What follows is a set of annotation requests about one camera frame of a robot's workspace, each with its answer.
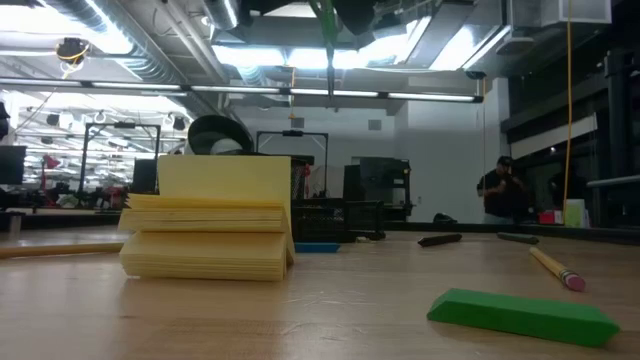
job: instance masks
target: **man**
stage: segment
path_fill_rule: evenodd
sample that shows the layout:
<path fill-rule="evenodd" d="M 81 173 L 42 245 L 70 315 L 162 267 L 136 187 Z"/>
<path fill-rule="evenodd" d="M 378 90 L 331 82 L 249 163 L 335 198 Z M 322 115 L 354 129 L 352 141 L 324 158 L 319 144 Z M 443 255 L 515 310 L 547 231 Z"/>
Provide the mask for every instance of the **man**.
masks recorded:
<path fill-rule="evenodd" d="M 501 156 L 496 169 L 480 179 L 476 189 L 484 197 L 484 223 L 495 225 L 513 224 L 514 202 L 524 191 L 524 184 L 511 175 L 513 159 Z"/>

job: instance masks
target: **table surface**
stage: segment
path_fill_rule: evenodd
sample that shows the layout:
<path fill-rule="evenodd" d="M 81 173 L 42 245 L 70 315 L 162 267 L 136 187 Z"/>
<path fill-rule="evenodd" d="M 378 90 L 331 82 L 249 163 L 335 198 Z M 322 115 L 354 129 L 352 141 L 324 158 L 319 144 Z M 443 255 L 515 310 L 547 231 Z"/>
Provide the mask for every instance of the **table surface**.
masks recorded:
<path fill-rule="evenodd" d="M 390 233 L 301 254 L 283 282 L 127 278 L 115 254 L 0 261 L 0 359 L 640 359 L 640 247 L 556 238 L 564 289 L 493 234 L 420 248 Z M 114 228 L 24 231 L 0 246 L 123 241 Z M 595 305 L 622 332 L 603 349 L 430 322 L 452 287 Z"/>

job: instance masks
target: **metal frame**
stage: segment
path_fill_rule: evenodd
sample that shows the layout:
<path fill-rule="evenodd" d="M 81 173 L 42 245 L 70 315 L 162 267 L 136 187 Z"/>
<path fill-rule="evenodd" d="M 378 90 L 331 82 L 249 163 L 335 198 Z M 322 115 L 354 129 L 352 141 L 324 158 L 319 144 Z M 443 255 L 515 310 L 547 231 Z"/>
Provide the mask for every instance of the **metal frame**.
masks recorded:
<path fill-rule="evenodd" d="M 329 134 L 307 133 L 304 131 L 258 131 L 256 133 L 256 152 L 260 152 L 260 136 L 264 134 L 282 135 L 284 137 L 322 136 L 324 137 L 324 193 L 327 193 L 327 168 L 329 167 Z"/>
<path fill-rule="evenodd" d="M 92 127 L 99 127 L 100 130 L 94 135 L 91 135 L 89 131 Z M 160 151 L 160 135 L 162 131 L 162 126 L 160 125 L 142 125 L 142 124 L 134 124 L 134 123 L 113 123 L 113 124 L 99 124 L 99 123 L 86 123 L 84 129 L 84 144 L 82 146 L 82 166 L 80 167 L 80 184 L 78 185 L 78 193 L 84 190 L 84 179 L 87 170 L 87 150 L 89 148 L 89 141 L 93 140 L 96 136 L 100 134 L 100 131 L 104 130 L 106 127 L 113 127 L 116 129 L 135 129 L 137 127 L 142 128 L 154 128 L 156 129 L 156 151 L 154 159 L 158 160 L 158 152 Z"/>

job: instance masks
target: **red object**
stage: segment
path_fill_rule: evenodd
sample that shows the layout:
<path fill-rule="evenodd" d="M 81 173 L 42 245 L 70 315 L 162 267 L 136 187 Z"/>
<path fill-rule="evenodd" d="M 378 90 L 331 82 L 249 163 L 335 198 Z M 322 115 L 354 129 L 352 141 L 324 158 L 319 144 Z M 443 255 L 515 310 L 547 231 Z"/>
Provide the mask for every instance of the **red object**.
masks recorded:
<path fill-rule="evenodd" d="M 553 210 L 544 211 L 538 214 L 538 222 L 540 224 L 553 225 L 556 223 Z"/>
<path fill-rule="evenodd" d="M 52 157 L 51 157 L 51 156 L 49 156 L 49 155 L 45 155 L 45 156 L 43 156 L 43 157 L 42 157 L 42 160 L 44 161 L 44 163 L 45 163 L 45 165 L 46 165 L 47 169 L 53 169 L 53 168 L 55 168 L 56 166 L 60 165 L 60 161 L 58 161 L 58 160 L 56 160 L 56 159 L 52 158 Z"/>
<path fill-rule="evenodd" d="M 311 176 L 311 166 L 309 164 L 304 166 L 304 197 L 309 198 L 309 176 Z"/>

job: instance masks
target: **white wall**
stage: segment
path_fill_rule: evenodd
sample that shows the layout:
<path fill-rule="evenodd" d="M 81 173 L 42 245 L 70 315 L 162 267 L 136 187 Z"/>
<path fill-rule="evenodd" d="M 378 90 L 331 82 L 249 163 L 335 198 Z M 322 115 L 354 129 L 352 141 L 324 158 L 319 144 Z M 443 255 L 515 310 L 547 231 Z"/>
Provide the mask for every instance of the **white wall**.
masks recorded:
<path fill-rule="evenodd" d="M 444 212 L 461 223 L 479 223 L 484 210 L 476 184 L 495 168 L 500 155 L 509 154 L 506 137 L 500 132 L 500 122 L 509 117 L 508 96 L 507 80 L 496 79 L 484 105 L 414 101 L 406 103 L 395 117 L 373 109 L 336 113 L 333 109 L 300 108 L 294 109 L 294 114 L 305 118 L 304 131 L 330 134 L 331 196 L 342 196 L 344 165 L 351 164 L 352 157 L 409 159 L 411 198 L 416 204 L 410 221 L 431 222 L 436 213 Z M 258 130 L 290 129 L 289 109 L 239 107 L 235 111 L 254 139 Z M 382 131 L 369 131 L 369 119 L 381 119 Z M 274 136 L 260 150 L 313 155 L 318 165 L 324 158 L 323 150 L 306 137 Z"/>
<path fill-rule="evenodd" d="M 256 132 L 291 129 L 290 109 L 271 108 L 267 111 L 256 107 L 237 107 L 236 114 L 249 128 L 256 139 Z M 329 133 L 328 189 L 332 197 L 342 197 L 344 166 L 351 164 L 352 157 L 394 157 L 394 119 L 379 109 L 334 109 L 296 108 L 296 117 L 305 118 L 305 132 Z M 382 120 L 381 131 L 369 131 L 369 120 Z M 268 136 L 263 135 L 260 143 Z M 316 137 L 324 145 L 324 138 Z M 299 154 L 315 157 L 311 183 L 317 188 L 324 184 L 324 150 L 309 137 L 285 138 L 275 135 L 260 147 L 267 154 Z"/>
<path fill-rule="evenodd" d="M 410 160 L 416 204 L 410 221 L 431 222 L 443 212 L 461 223 L 481 222 L 484 211 L 476 184 L 501 154 L 508 154 L 499 129 L 508 117 L 506 85 L 506 80 L 494 82 L 484 121 L 482 104 L 414 101 L 398 112 L 395 154 Z"/>

